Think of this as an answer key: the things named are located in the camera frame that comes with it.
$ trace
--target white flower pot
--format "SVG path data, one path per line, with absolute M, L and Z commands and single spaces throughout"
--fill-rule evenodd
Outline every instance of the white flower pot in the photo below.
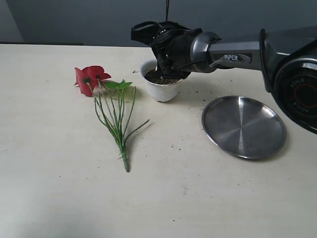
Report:
M 152 71 L 155 70 L 157 67 L 157 61 L 156 59 L 153 60 L 148 60 L 144 62 L 141 67 L 140 67 L 140 75 L 143 77 L 145 83 L 146 83 L 146 89 L 148 94 L 156 101 L 164 103 L 172 100 L 173 98 L 176 97 L 178 94 L 178 87 L 179 83 L 182 81 L 181 79 L 173 84 L 166 84 L 166 85 L 161 85 L 161 84 L 155 84 L 152 82 L 149 82 L 146 78 L 145 75 Z

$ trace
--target gray wall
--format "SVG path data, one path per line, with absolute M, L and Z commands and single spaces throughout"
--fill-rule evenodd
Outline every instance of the gray wall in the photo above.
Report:
M 27 42 L 140 46 L 133 25 L 163 21 L 165 0 L 7 0 Z M 220 37 L 317 25 L 316 0 L 171 0 L 170 20 Z
M 5 0 L 0 0 L 0 42 L 23 42 Z

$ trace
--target metal tray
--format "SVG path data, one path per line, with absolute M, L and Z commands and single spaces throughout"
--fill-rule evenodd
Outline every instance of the metal tray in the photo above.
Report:
M 246 97 L 226 96 L 211 101 L 202 114 L 210 140 L 239 158 L 261 159 L 285 144 L 281 118 L 263 103 Z

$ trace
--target white table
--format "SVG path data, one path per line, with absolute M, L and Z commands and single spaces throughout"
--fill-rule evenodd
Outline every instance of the white table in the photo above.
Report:
M 258 71 L 193 73 L 161 104 L 138 73 L 149 48 L 0 45 L 1 238 L 312 238 L 317 234 L 317 137 L 288 119 Z M 80 94 L 74 67 L 101 65 L 132 81 L 131 172 Z M 225 95 L 267 104 L 288 141 L 271 160 L 217 148 L 202 108 Z

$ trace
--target red flower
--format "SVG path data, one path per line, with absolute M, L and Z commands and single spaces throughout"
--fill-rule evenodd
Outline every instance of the red flower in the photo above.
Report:
M 111 76 L 105 73 L 104 68 L 101 66 L 90 66 L 86 67 L 83 70 L 79 68 L 75 68 L 76 72 L 76 83 L 74 85 L 79 85 L 80 92 L 88 97 L 92 97 L 93 90 L 96 86 L 98 86 L 98 81 L 105 80 L 107 78 L 111 78 Z

